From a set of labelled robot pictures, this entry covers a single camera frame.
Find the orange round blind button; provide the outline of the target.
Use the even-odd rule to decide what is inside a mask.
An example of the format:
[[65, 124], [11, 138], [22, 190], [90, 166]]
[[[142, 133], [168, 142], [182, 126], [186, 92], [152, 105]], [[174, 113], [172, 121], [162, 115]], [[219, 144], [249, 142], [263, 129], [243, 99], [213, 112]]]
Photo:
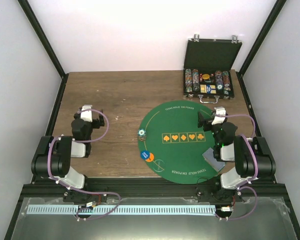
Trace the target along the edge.
[[146, 162], [150, 163], [154, 161], [154, 155], [150, 152], [149, 153], [149, 157], [145, 160]]

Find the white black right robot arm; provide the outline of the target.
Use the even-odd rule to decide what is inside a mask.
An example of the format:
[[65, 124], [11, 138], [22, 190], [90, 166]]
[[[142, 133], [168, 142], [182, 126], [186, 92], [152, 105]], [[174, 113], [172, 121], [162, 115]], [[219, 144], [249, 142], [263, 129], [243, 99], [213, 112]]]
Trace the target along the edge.
[[216, 107], [211, 117], [197, 113], [199, 128], [211, 132], [214, 146], [206, 150], [203, 158], [216, 170], [225, 163], [234, 163], [234, 167], [222, 173], [218, 185], [212, 188], [213, 198], [219, 202], [230, 196], [230, 190], [238, 190], [245, 184], [260, 178], [272, 177], [276, 172], [276, 163], [264, 137], [246, 137], [237, 134], [238, 127], [228, 122], [234, 115], [228, 115], [223, 107]]

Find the blue patterned card deck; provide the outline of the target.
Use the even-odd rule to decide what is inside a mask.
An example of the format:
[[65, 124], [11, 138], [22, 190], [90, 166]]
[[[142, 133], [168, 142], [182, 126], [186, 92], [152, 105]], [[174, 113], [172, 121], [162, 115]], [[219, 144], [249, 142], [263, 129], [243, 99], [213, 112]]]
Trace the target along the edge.
[[210, 164], [210, 166], [216, 171], [216, 172], [220, 172], [225, 166], [226, 163], [222, 162], [222, 161], [217, 161], [214, 158], [214, 153], [213, 153], [213, 149], [212, 148], [208, 148], [203, 154], [202, 154], [203, 158], [205, 159], [205, 161], [207, 163]]

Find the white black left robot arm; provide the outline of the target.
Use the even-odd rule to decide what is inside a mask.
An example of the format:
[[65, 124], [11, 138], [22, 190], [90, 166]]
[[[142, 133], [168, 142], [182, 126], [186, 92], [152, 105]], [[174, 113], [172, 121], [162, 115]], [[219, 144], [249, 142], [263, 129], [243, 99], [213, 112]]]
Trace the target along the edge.
[[94, 110], [91, 105], [82, 106], [73, 117], [72, 135], [41, 137], [31, 162], [31, 171], [34, 176], [54, 180], [69, 190], [75, 189], [75, 197], [87, 202], [92, 196], [92, 189], [87, 184], [88, 177], [71, 167], [71, 159], [89, 157], [91, 143], [106, 134], [92, 139], [93, 130], [108, 127], [109, 120], [102, 109]]

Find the blue round dealer button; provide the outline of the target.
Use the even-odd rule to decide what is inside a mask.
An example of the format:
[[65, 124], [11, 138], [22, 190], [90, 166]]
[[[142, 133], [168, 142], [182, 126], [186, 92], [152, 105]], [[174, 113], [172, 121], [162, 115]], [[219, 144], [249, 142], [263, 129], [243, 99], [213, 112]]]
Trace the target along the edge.
[[150, 152], [147, 151], [147, 150], [143, 150], [143, 151], [140, 152], [140, 157], [143, 160], [147, 160], [147, 159], [150, 158]]

